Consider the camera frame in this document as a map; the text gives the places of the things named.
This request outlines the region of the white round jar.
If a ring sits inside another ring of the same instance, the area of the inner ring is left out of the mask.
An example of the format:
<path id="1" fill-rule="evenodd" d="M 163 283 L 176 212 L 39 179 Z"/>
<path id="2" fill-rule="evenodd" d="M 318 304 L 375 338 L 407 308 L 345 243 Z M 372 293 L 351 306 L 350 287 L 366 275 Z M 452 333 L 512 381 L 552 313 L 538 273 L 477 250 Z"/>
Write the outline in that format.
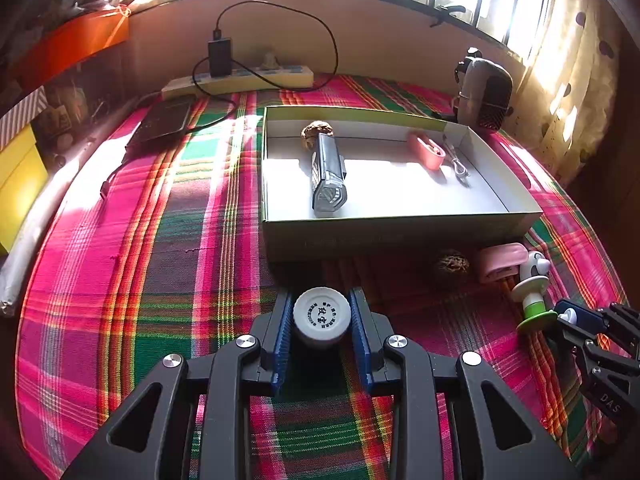
<path id="1" fill-rule="evenodd" d="M 314 287 L 294 302 L 294 326 L 299 339 L 309 348 L 325 349 L 346 334 L 352 312 L 343 294 L 329 287 Z"/>

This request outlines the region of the white green panda toy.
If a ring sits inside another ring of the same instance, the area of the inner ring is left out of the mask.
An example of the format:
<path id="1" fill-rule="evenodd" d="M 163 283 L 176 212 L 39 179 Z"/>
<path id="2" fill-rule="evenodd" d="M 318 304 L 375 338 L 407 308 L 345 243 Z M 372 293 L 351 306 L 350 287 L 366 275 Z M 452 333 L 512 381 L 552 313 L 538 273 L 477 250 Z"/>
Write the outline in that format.
<path id="1" fill-rule="evenodd" d="M 558 316 L 549 310 L 544 302 L 544 294 L 549 287 L 548 273 L 551 261 L 541 252 L 529 252 L 527 259 L 518 269 L 520 281 L 511 292 L 511 299 L 523 306 L 524 318 L 516 330 L 519 334 L 528 334 L 544 330 Z"/>

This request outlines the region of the pink plastic clamp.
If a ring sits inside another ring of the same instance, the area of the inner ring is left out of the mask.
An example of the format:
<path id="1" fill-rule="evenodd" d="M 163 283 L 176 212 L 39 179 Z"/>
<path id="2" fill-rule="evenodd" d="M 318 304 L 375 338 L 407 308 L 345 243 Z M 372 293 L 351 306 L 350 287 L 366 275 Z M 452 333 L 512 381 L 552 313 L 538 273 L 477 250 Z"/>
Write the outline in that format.
<path id="1" fill-rule="evenodd" d="M 520 243 L 484 248 L 476 256 L 478 277 L 482 283 L 490 283 L 518 274 L 527 258 L 528 251 Z"/>

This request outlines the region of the grey flashlight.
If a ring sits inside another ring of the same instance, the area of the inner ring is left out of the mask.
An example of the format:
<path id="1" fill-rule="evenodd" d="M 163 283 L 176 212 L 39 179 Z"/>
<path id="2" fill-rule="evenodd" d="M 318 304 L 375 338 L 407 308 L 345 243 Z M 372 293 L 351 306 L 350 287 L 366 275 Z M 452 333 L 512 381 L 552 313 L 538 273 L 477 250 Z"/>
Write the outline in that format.
<path id="1" fill-rule="evenodd" d="M 334 136 L 319 133 L 311 155 L 311 207 L 317 214 L 332 214 L 347 200 L 346 170 Z"/>

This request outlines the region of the brown walnut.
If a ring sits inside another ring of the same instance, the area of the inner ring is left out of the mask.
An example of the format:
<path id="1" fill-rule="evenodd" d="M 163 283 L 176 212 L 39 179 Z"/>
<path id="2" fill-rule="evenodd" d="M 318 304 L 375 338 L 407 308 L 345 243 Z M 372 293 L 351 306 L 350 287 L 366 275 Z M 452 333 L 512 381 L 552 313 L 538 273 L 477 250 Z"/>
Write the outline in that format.
<path id="1" fill-rule="evenodd" d="M 469 273 L 469 259 L 454 249 L 442 250 L 434 263 L 435 271 L 443 276 L 460 276 Z"/>
<path id="2" fill-rule="evenodd" d="M 306 125 L 300 133 L 303 147 L 306 148 L 307 151 L 313 151 L 322 134 L 325 136 L 334 136 L 333 127 L 328 122 L 315 120 L 309 125 Z"/>

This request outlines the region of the white green cardboard box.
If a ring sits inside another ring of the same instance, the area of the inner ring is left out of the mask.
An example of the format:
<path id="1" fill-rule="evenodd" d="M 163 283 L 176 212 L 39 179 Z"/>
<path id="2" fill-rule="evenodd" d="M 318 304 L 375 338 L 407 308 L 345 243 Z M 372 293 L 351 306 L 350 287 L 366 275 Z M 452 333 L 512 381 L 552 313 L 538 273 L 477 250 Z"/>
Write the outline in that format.
<path id="1" fill-rule="evenodd" d="M 347 200 L 332 214 L 311 207 L 311 152 L 300 133 L 334 129 Z M 446 152 L 426 170 L 407 144 L 425 134 Z M 260 220 L 268 259 L 334 258 L 426 245 L 490 246 L 519 240 L 541 215 L 532 194 L 467 126 L 352 107 L 270 106 L 262 122 Z"/>

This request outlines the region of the pink green plaid blanket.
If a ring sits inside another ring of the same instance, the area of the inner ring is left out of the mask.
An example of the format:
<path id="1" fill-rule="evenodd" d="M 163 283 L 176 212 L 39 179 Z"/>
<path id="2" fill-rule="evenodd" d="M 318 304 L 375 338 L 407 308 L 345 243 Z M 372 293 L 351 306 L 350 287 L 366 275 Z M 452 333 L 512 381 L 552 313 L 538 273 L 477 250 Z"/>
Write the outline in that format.
<path id="1" fill-rule="evenodd" d="M 270 311 L 283 278 L 260 254 L 259 148 L 270 105 L 450 113 L 450 96 L 413 84 L 340 76 L 320 92 L 236 94 L 234 119 L 166 154 L 132 162 L 100 200 L 103 175 L 146 107 L 136 110 L 82 168 L 58 210 L 30 278 L 17 336 L 15 400 L 22 445 L 46 478 L 68 463 L 124 396 L 167 353 L 190 358 L 246 333 Z M 544 212 L 524 237 L 552 262 L 548 302 L 588 308 L 626 302 L 611 260 L 587 219 L 532 155 L 504 133 L 489 145 Z M 326 260 L 302 276 L 347 292 L 362 286 L 372 310 L 424 348 L 477 350 L 580 469 L 615 427 L 579 391 L 541 334 L 518 340 L 514 279 L 459 288 L 427 277 L 426 254 Z M 294 376 L 277 399 L 250 404 L 255 479 L 386 479 L 392 399 L 360 388 L 347 341 L 334 347 L 329 385 Z"/>

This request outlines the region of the cream spotted curtain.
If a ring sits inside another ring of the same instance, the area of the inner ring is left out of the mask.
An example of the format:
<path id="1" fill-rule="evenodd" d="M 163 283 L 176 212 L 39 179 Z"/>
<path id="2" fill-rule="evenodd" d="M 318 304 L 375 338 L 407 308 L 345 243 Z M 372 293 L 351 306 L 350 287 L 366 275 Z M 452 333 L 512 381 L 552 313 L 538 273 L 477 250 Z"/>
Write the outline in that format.
<path id="1" fill-rule="evenodd" d="M 562 185 L 608 131 L 624 26 L 606 0 L 551 0 L 504 128 Z"/>

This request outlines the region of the grey black mesh heater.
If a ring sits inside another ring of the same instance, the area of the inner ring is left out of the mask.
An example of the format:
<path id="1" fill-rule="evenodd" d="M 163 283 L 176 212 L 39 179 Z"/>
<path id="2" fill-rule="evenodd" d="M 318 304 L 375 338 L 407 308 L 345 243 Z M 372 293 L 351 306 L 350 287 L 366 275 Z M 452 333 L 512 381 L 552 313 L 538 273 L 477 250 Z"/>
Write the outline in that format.
<path id="1" fill-rule="evenodd" d="M 458 94 L 451 107 L 456 121 L 477 133 L 500 130 L 511 110 L 511 75 L 501 65 L 484 58 L 480 50 L 470 47 L 454 69 L 454 80 Z"/>

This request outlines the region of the white power strip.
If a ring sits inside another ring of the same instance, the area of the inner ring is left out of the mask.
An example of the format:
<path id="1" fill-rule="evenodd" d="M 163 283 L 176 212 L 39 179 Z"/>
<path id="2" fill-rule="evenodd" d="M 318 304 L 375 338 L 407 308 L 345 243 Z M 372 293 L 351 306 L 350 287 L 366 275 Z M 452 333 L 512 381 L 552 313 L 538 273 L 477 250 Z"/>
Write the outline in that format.
<path id="1" fill-rule="evenodd" d="M 311 88 L 314 85 L 314 73 L 307 66 L 283 66 L 276 70 L 257 70 L 262 78 L 288 88 Z M 196 74 L 194 78 L 186 76 L 169 81 L 162 89 L 162 98 L 170 100 L 178 96 L 202 96 L 203 92 L 218 96 L 255 90 L 274 89 L 251 72 L 234 68 L 229 76 L 212 78 L 208 73 Z"/>

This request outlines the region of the white rolled tube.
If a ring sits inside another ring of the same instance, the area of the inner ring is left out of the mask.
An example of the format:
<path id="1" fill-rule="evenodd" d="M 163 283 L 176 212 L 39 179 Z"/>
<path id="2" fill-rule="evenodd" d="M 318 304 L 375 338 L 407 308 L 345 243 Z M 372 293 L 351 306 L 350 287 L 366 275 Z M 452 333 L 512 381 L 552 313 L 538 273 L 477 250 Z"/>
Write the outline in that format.
<path id="1" fill-rule="evenodd" d="M 28 281 L 28 269 L 46 236 L 47 228 L 82 166 L 77 154 L 44 186 L 17 233 L 16 241 L 1 266 L 1 316 L 13 318 Z"/>

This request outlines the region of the black tablet device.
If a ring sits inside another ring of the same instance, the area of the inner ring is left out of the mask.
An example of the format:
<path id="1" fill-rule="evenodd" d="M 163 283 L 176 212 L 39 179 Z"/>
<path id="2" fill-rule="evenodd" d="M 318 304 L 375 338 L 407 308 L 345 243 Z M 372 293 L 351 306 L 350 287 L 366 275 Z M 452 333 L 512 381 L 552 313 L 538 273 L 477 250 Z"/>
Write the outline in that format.
<path id="1" fill-rule="evenodd" d="M 155 103 L 134 130 L 126 145 L 126 151 L 133 153 L 147 148 L 158 148 L 183 133 L 189 123 L 195 101 L 195 96 L 177 96 Z"/>

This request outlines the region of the black power adapter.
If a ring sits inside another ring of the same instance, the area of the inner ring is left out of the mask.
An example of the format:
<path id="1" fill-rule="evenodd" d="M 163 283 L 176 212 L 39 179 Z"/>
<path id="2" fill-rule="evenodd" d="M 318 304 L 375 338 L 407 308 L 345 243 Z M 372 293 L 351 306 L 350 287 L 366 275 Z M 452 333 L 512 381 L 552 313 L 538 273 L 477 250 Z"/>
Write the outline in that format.
<path id="1" fill-rule="evenodd" d="M 220 38 L 208 43 L 209 75 L 212 78 L 230 76 L 232 74 L 231 39 Z"/>

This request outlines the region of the yellow box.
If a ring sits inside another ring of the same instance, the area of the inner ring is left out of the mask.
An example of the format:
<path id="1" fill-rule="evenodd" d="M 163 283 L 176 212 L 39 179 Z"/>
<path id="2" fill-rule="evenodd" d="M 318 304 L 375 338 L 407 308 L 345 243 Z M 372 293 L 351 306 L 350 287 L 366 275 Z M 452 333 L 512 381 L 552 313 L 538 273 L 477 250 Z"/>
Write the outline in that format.
<path id="1" fill-rule="evenodd" d="M 0 244 L 4 256 L 49 177 L 31 125 L 26 125 L 1 152 L 0 169 Z"/>

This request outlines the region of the orange box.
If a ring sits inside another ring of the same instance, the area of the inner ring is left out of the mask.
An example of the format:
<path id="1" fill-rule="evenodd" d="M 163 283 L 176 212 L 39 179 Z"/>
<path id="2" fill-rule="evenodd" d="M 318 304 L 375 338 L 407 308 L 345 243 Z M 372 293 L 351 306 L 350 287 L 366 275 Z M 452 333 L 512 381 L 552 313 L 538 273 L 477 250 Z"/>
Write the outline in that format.
<path id="1" fill-rule="evenodd" d="M 61 25 L 12 65 L 12 79 L 32 91 L 98 52 L 129 39 L 126 6 L 89 13 Z"/>

